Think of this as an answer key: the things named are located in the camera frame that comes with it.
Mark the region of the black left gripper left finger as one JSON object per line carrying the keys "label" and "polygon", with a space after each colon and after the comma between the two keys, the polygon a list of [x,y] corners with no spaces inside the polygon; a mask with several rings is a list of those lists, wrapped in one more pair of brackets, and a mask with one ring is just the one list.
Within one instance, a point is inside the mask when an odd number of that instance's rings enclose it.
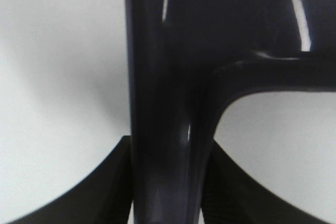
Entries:
{"label": "black left gripper left finger", "polygon": [[133,201],[131,138],[123,136],[79,184],[14,223],[127,223]]}

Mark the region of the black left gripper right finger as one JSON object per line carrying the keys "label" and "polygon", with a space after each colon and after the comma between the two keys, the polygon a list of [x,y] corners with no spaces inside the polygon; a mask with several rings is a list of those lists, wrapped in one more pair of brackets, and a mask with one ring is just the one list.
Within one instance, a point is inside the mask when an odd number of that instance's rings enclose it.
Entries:
{"label": "black left gripper right finger", "polygon": [[243,171],[218,145],[213,147],[201,204],[205,223],[323,223],[286,202]]}

